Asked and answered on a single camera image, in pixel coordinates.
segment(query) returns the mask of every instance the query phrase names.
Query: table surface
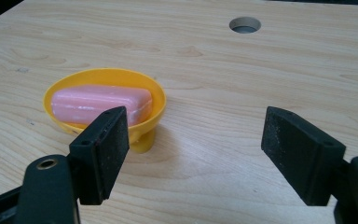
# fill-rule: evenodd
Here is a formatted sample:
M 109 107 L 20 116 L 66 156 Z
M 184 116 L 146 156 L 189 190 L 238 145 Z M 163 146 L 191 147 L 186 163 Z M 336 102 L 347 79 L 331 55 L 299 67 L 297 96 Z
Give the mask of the table surface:
M 254 17 L 261 29 L 228 24 Z M 26 166 L 69 152 L 42 106 L 62 77 L 121 67 L 168 102 L 156 142 L 129 152 L 83 223 L 334 223 L 307 207 L 260 148 L 267 106 L 291 110 L 358 156 L 358 6 L 269 1 L 35 1 L 0 16 L 0 194 Z

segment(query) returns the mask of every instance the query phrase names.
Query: pink soap bar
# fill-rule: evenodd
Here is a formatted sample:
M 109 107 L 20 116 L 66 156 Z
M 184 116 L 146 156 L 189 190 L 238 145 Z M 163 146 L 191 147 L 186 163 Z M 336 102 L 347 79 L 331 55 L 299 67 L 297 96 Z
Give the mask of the pink soap bar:
M 56 91 L 54 117 L 62 122 L 90 124 L 105 110 L 126 106 L 129 126 L 145 121 L 152 111 L 150 91 L 139 88 L 83 85 Z

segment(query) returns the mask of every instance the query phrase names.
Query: wooden table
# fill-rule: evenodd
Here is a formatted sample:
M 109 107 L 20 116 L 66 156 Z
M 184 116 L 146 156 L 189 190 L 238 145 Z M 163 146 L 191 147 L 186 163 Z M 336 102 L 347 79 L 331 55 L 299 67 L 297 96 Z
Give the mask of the wooden table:
M 261 29 L 231 31 L 254 17 Z M 45 113 L 58 79 L 96 67 L 155 78 L 168 97 L 153 148 L 130 152 L 83 223 L 334 223 L 260 148 L 266 108 L 291 110 L 358 156 L 358 6 L 268 1 L 35 1 L 0 16 L 0 194 L 75 139 Z

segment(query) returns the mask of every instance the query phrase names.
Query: yellow plastic dish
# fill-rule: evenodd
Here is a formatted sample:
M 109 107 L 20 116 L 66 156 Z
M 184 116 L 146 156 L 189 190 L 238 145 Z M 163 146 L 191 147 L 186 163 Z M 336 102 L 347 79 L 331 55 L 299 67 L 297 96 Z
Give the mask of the yellow plastic dish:
M 146 121 L 129 127 L 129 138 L 130 149 L 137 153 L 145 153 L 153 146 L 155 127 L 164 114 L 167 101 L 164 90 L 156 80 L 139 72 L 121 68 L 90 69 L 59 80 L 46 91 L 43 105 L 50 118 L 67 133 L 79 134 L 87 126 L 57 120 L 52 113 L 51 98 L 56 91 L 85 84 L 136 87 L 149 90 L 153 99 L 151 115 Z

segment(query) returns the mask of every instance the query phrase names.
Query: round hole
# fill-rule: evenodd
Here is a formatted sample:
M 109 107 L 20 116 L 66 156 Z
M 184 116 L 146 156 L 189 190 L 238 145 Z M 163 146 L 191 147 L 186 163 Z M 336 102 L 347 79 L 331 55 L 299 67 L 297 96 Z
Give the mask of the round hole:
M 55 165 L 57 165 L 58 161 L 55 159 L 48 159 L 45 161 L 41 161 L 39 164 L 37 164 L 36 168 L 38 170 L 47 170 Z
M 91 143 L 91 141 L 82 141 L 81 145 L 88 146 Z
M 229 23 L 229 28 L 240 34 L 250 34 L 261 28 L 261 22 L 253 17 L 239 17 Z

